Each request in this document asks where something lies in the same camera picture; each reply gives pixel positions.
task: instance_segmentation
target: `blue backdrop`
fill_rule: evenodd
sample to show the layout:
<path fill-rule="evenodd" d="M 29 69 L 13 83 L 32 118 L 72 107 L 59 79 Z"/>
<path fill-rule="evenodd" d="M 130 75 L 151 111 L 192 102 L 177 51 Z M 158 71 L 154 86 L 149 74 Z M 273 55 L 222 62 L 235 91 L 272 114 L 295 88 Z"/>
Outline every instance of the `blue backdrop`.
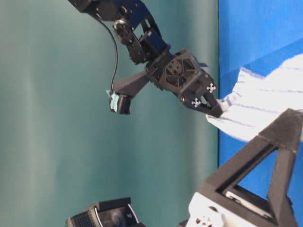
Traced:
<path fill-rule="evenodd" d="M 219 0 L 220 98 L 232 91 L 241 66 L 266 76 L 286 59 L 303 53 L 302 9 L 301 0 Z M 244 145 L 219 132 L 219 165 Z M 275 156 L 273 153 L 265 159 L 242 180 L 241 186 L 265 198 Z M 301 143 L 288 191 L 296 220 L 301 227 L 302 174 Z"/>

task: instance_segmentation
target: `cable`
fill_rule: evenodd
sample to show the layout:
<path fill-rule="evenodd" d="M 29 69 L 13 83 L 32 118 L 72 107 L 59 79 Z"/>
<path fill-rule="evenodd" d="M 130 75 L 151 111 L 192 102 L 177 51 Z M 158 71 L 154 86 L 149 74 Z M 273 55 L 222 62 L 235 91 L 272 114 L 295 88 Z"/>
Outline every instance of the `cable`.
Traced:
<path fill-rule="evenodd" d="M 114 83 L 114 79 L 115 79 L 115 76 L 116 76 L 116 73 L 117 73 L 117 68 L 118 68 L 118 48 L 117 48 L 117 43 L 115 41 L 115 38 L 112 34 L 112 32 L 109 30 L 109 28 L 106 26 L 106 24 L 104 24 L 102 22 L 102 18 L 98 15 L 98 14 L 90 14 L 93 18 L 95 18 L 100 24 L 103 25 L 103 27 L 108 31 L 108 33 L 110 34 L 110 37 L 112 38 L 112 41 L 114 43 L 114 47 L 115 47 L 115 53 L 116 53 L 116 62 L 115 62 L 115 70 L 114 70 L 114 74 L 111 78 L 111 81 L 110 81 L 110 91 L 113 92 L 113 83 Z"/>

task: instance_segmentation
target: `white towel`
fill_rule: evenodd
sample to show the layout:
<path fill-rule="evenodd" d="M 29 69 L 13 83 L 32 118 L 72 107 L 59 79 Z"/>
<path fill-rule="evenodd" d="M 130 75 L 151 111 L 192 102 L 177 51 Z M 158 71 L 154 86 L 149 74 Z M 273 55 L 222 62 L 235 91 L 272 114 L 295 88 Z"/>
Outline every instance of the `white towel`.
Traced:
<path fill-rule="evenodd" d="M 287 108 L 303 110 L 303 54 L 267 77 L 241 68 L 232 93 L 218 102 L 223 114 L 207 120 L 236 139 L 251 140 Z"/>

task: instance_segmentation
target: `green wall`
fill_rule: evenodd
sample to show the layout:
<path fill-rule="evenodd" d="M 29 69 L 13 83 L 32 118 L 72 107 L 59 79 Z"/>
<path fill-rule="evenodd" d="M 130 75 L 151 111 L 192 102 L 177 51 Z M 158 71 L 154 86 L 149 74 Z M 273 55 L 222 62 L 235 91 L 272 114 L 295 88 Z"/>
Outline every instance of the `green wall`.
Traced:
<path fill-rule="evenodd" d="M 218 78 L 217 1 L 145 0 L 172 52 Z M 2 0 L 0 220 L 64 226 L 91 203 L 125 196 L 149 227 L 176 226 L 217 166 L 217 131 L 148 84 L 130 116 L 109 111 L 114 51 L 104 28 L 67 0 Z M 119 44 L 117 79 L 143 69 Z"/>

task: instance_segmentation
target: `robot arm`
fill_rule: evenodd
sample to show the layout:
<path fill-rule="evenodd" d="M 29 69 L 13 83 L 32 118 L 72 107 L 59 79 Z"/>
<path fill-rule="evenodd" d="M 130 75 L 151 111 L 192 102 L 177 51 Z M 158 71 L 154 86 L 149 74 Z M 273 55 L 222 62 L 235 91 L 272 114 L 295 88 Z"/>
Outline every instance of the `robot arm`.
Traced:
<path fill-rule="evenodd" d="M 111 86 L 111 110 L 129 114 L 135 95 L 148 81 L 159 89 L 171 91 L 186 107 L 215 117 L 222 114 L 212 92 L 214 80 L 186 50 L 171 54 L 170 46 L 149 10 L 140 0 L 69 0 L 80 12 L 88 13 L 98 22 L 112 21 L 117 39 L 127 47 L 134 64 L 146 63 L 145 70 Z M 144 34 L 134 30 L 142 26 Z"/>

